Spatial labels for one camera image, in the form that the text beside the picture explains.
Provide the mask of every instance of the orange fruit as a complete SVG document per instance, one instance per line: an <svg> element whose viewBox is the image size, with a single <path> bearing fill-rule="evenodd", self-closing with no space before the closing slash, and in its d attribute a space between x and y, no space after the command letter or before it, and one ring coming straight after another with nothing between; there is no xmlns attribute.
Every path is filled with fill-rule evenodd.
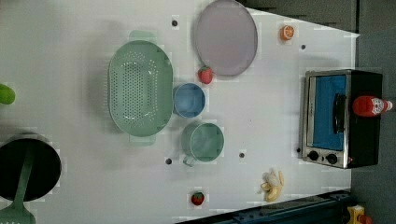
<svg viewBox="0 0 396 224"><path fill-rule="evenodd" d="M290 40L294 36L294 28L289 25L285 25L280 29L280 38L282 40Z"/></svg>

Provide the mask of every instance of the strawberry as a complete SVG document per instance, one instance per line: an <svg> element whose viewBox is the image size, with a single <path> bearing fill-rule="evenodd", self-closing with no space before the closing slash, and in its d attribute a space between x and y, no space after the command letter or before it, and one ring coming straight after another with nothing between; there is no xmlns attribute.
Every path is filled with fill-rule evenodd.
<svg viewBox="0 0 396 224"><path fill-rule="evenodd" d="M204 84L209 84L213 79L213 71L210 67L204 66L198 71L198 77Z"/></svg>
<svg viewBox="0 0 396 224"><path fill-rule="evenodd" d="M199 206L204 202L205 196L202 192L196 192L191 196L191 202L195 206Z"/></svg>

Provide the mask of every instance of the purple plate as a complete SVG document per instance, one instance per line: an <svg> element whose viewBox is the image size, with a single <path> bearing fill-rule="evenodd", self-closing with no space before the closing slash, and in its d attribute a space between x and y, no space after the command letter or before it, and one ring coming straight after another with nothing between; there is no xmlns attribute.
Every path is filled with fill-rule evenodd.
<svg viewBox="0 0 396 224"><path fill-rule="evenodd" d="M239 75L256 56L256 25L241 4L234 0L215 1L197 22L195 46L202 62L216 75Z"/></svg>

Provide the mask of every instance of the gray floor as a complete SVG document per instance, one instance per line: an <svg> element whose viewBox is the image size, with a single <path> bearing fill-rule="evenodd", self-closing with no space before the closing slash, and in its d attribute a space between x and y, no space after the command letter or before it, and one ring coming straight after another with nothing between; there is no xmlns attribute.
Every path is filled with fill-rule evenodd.
<svg viewBox="0 0 396 224"><path fill-rule="evenodd" d="M383 94L396 105L396 1L361 0L358 66L384 75ZM396 223L396 112L381 120L379 164L352 171L352 193L374 223Z"/></svg>
<svg viewBox="0 0 396 224"><path fill-rule="evenodd" d="M245 7L356 31L357 0L237 0Z"/></svg>

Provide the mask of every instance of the blue bowl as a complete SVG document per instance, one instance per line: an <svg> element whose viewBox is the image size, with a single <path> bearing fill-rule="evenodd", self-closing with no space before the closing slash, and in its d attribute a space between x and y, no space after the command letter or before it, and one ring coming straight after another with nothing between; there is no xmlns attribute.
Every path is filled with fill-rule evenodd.
<svg viewBox="0 0 396 224"><path fill-rule="evenodd" d="M201 87L186 83L174 88L175 113L183 118L194 118L205 107L205 94Z"/></svg>

